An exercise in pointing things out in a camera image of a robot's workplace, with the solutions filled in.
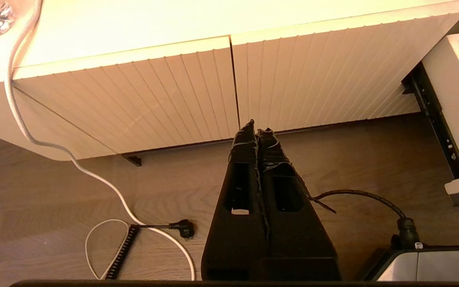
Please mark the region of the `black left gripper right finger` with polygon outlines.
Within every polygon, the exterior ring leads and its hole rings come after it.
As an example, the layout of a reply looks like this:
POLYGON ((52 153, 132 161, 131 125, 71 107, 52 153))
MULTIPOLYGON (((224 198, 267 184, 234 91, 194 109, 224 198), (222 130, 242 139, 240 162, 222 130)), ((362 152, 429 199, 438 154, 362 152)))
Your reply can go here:
POLYGON ((269 228, 266 280, 341 280, 337 252, 301 176, 271 129, 257 131, 261 189, 269 228))

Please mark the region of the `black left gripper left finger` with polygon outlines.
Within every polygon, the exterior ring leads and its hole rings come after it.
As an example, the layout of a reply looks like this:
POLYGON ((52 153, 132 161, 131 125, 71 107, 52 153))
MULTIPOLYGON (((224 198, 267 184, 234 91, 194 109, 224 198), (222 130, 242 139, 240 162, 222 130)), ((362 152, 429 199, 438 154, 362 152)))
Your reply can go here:
POLYGON ((257 167, 254 120, 235 135, 202 255, 203 280, 258 280, 267 229, 257 167))

